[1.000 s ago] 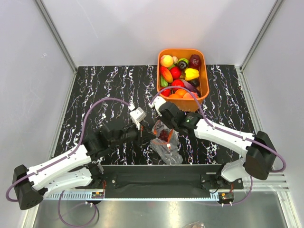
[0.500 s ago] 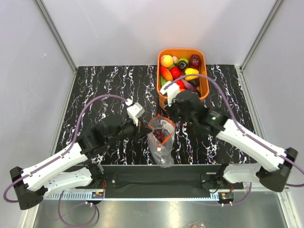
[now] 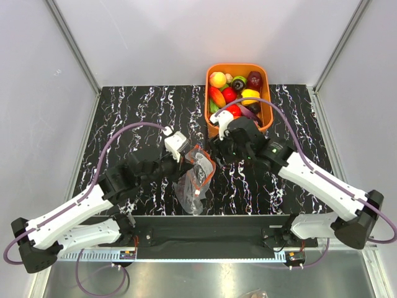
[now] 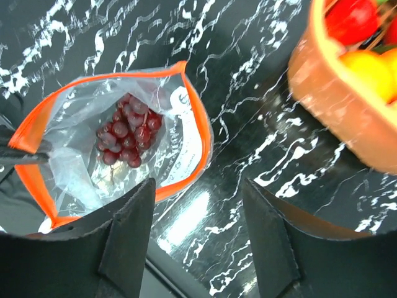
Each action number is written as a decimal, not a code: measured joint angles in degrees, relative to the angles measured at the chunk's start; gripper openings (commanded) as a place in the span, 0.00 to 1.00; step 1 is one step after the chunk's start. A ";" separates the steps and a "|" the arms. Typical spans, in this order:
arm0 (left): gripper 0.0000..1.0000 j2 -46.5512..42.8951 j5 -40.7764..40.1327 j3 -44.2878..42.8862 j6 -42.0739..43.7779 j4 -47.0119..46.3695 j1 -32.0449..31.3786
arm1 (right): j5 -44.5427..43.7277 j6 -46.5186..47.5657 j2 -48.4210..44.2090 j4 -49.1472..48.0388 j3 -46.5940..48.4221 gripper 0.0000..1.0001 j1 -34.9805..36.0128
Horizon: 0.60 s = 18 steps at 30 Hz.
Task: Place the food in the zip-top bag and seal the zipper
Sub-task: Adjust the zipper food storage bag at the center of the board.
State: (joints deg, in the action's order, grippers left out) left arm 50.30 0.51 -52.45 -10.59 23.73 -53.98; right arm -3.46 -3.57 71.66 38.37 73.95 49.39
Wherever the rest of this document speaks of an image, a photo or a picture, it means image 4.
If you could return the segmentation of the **purple grape bunch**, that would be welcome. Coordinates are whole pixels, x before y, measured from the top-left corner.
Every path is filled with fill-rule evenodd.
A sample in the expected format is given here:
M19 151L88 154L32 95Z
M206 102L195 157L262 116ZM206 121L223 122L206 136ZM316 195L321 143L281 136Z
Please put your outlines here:
M142 155L154 146L162 126L162 115L126 93L115 103L112 119L97 129L97 149L102 154L102 162L112 166L121 161L131 168L139 168Z

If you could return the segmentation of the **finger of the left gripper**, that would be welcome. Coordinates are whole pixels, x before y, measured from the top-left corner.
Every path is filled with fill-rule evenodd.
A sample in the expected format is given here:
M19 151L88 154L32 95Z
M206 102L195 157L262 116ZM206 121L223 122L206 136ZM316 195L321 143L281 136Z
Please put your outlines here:
M43 140L36 153L11 148L8 143L13 131L1 124L1 164L2 165L37 165L46 163L51 152L51 143Z

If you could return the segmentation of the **clear orange zip bag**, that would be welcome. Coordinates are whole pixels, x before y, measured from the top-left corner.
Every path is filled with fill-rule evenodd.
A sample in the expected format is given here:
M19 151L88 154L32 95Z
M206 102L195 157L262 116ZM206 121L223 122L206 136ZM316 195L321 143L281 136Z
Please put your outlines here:
M213 131L185 61L78 78L40 102L11 135L16 172L48 233L118 199L145 178L156 202L206 170Z

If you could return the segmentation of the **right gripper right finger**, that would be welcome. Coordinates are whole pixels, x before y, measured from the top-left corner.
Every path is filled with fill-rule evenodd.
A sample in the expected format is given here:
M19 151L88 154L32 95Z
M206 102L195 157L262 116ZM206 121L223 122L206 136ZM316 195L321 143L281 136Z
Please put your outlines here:
M356 232L251 179L243 207L261 297L395 297L396 232Z

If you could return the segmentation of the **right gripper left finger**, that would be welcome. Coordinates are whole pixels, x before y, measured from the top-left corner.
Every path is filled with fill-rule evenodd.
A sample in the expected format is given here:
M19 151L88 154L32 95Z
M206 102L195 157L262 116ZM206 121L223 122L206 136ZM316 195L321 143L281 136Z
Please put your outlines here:
M138 297L156 183L42 234L1 234L2 297Z

